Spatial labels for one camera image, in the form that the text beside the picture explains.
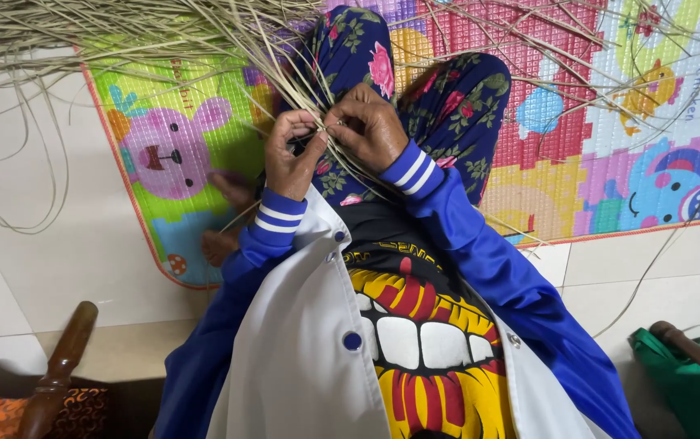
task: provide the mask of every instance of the striped cuff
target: striped cuff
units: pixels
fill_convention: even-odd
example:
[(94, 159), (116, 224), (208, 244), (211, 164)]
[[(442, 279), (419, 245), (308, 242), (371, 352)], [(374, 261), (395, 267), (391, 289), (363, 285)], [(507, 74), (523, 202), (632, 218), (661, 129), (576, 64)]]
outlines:
[(442, 169), (414, 141), (409, 141), (394, 164), (380, 175), (414, 200), (430, 194), (444, 177)]
[(255, 222), (249, 226), (250, 235), (266, 244), (284, 246), (293, 243), (293, 236), (306, 212), (306, 200), (297, 202), (276, 192), (263, 189)]

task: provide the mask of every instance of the green plastic bag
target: green plastic bag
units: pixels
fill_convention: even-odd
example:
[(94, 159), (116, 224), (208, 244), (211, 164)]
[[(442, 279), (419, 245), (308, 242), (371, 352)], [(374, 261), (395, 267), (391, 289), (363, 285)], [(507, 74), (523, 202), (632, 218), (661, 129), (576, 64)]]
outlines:
[(700, 365), (643, 328), (632, 335), (632, 342), (638, 360), (689, 438), (700, 439)]

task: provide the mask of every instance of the graphic print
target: graphic print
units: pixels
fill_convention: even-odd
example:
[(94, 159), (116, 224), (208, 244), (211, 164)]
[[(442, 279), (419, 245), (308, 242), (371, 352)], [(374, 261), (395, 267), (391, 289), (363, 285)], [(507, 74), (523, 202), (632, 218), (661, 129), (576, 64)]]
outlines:
[(350, 269), (393, 437), (421, 430), (510, 437), (497, 328), (477, 307), (411, 275)]

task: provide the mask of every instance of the cartoon elephant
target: cartoon elephant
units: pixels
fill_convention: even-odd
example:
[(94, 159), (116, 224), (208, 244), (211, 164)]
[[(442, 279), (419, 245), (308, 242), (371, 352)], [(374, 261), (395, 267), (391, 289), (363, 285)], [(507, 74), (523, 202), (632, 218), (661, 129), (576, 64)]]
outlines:
[(621, 209), (620, 230), (635, 230), (687, 220), (682, 214), (700, 189), (700, 152), (669, 151), (667, 138), (640, 155), (628, 178), (628, 199)]
[(140, 182), (160, 198), (181, 200), (198, 194), (212, 170), (204, 133), (225, 125), (233, 114), (225, 98), (209, 98), (190, 119), (178, 111), (149, 109), (130, 118), (120, 142), (130, 183)]

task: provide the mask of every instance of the white tile floor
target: white tile floor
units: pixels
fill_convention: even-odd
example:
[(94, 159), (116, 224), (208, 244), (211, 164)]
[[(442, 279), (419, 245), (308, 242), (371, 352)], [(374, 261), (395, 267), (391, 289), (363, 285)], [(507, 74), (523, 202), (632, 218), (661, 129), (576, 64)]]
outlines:
[[(52, 91), (70, 101), (82, 86), (81, 76), (71, 76)], [(15, 102), (9, 98), (0, 96), (0, 109)], [(70, 165), (70, 192), (62, 214), (40, 235), (17, 235), (0, 227), (0, 359), (41, 373), (46, 358), (41, 346), (50, 352), (55, 339), (50, 331), (62, 328), (78, 302), (90, 300), (100, 308), (98, 326), (113, 327), (98, 331), (80, 371), (103, 380), (156, 376), (163, 373), (165, 355), (189, 334), (191, 319), (205, 309), (208, 295), (179, 288), (157, 270), (86, 88), (76, 101), (69, 124), (69, 105), (53, 100)], [(34, 105), (43, 118), (43, 103)], [(3, 116), (10, 120), (0, 130), (0, 145), (11, 146), (0, 148), (0, 155), (24, 139), (21, 120), (17, 124), (12, 114)], [(40, 121), (43, 126), (51, 123)], [(62, 191), (65, 166), (59, 167), (62, 153), (53, 128), (44, 128), (44, 140)], [(26, 153), (0, 163), (0, 213), (12, 223), (35, 224), (48, 210), (43, 145), (31, 132)], [(627, 304), (670, 234), (559, 244), (542, 247), (529, 258), (563, 291), (578, 321), (596, 334)], [(633, 405), (647, 396), (638, 396), (642, 378), (630, 367), (628, 335), (660, 319), (680, 327), (700, 324), (700, 226), (679, 230), (675, 238), (651, 266), (627, 313), (598, 337), (634, 391)], [(115, 362), (109, 352), (126, 361)], [(647, 413), (648, 423), (666, 417), (652, 413), (650, 406), (641, 413)]]

